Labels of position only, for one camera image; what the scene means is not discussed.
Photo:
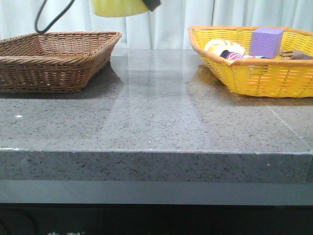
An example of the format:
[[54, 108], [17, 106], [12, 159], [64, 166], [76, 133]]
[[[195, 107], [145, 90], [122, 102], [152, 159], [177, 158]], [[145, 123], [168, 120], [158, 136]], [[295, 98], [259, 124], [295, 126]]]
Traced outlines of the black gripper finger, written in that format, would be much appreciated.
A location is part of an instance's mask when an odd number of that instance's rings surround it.
[[161, 5], [161, 0], [144, 0], [144, 3], [147, 8], [153, 12], [158, 6]]

